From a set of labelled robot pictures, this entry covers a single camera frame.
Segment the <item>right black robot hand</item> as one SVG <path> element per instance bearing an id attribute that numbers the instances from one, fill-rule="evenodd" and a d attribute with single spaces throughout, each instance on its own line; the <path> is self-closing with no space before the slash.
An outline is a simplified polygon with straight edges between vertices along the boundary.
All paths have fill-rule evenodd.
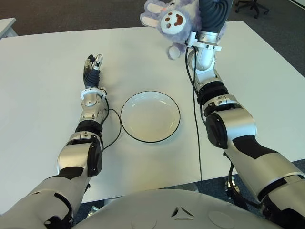
<path id="1" fill-rule="evenodd" d="M 201 31 L 220 33 L 231 12 L 232 0 L 200 0 Z"/>

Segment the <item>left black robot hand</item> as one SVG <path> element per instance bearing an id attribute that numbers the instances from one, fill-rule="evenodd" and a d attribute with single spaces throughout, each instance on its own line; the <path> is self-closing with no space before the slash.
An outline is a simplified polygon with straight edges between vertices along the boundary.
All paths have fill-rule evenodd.
<path id="1" fill-rule="evenodd" d="M 92 54 L 85 61 L 83 69 L 83 82 L 85 88 L 98 88 L 100 83 L 100 68 L 103 56 L 98 54 L 94 57 Z"/>

